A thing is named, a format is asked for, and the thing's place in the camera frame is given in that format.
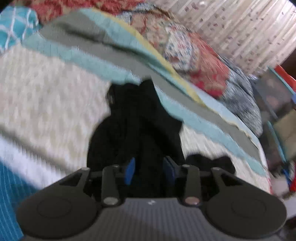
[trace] black cloth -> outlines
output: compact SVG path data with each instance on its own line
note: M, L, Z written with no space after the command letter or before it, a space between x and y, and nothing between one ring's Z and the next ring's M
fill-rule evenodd
M179 136L182 122L163 108L152 80L139 86L112 84L108 100L111 115L91 138L87 166L100 171L135 157L129 196L161 196L163 158L170 156L178 165L185 163Z
M201 154L192 154L186 158L186 164L197 166L200 171L210 171L212 167L219 167L233 175L235 174L235 167L228 156L212 160Z

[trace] quilt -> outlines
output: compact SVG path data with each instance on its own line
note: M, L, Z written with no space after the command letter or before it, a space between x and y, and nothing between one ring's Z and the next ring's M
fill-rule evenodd
M229 155L239 177L270 191L255 135L221 103L181 78L122 20L94 9L72 12L12 47L0 66L0 130L32 163L63 175L85 166L92 131L109 114L105 96L110 83L139 83L150 76L164 108L184 123L185 156ZM18 160L7 158L16 155L13 151L4 148L1 155L17 169ZM30 169L19 171L25 176Z

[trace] gray fabric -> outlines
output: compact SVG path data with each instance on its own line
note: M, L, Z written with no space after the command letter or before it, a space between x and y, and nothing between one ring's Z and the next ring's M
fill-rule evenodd
M22 241L39 240L43 239L25 236ZM84 232L63 240L251 241L222 233L209 223L199 208L183 206L177 198L127 198L118 207L103 209L94 224ZM274 234L257 241L281 240Z
M143 64L145 60L140 61L140 56L112 46L112 41L105 32L82 13L72 12L62 16L41 29L40 34L48 40L69 47L78 46L84 52L131 70L134 75L142 78L150 76L154 84L168 96L177 100L200 117L216 124L224 133L228 133L248 155L260 160L257 147L237 127L226 123L213 111L196 104L162 76Z
M243 71L229 59L225 57L220 57L220 59L230 68L230 73L226 81L226 89L219 100L259 137L263 131L262 119L254 99L251 83Z

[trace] light blue fabric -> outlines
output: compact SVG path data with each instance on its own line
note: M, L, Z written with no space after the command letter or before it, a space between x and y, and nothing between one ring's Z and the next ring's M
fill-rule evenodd
M16 221L18 204L36 189L14 174L0 160L0 240L18 241L23 233Z
M75 63L91 73L98 75L103 80L112 80L112 82L117 84L140 82L140 78L134 76L131 71L115 66L110 62L80 51L77 48L69 48L56 42L46 40L39 34L30 36L23 42L23 45L27 48L37 50L46 56L59 57L64 61ZM180 105L178 102L163 93L159 88L156 88L156 91L163 107L172 116L183 120L186 125L191 126L199 133L203 133L212 141L222 144L235 156L246 160L254 172L261 176L266 176L266 172L262 165L257 160L249 156L240 146L238 146L230 135L225 134L215 124L201 118L184 106Z
M0 54L36 32L38 18L27 7L7 6L0 13Z

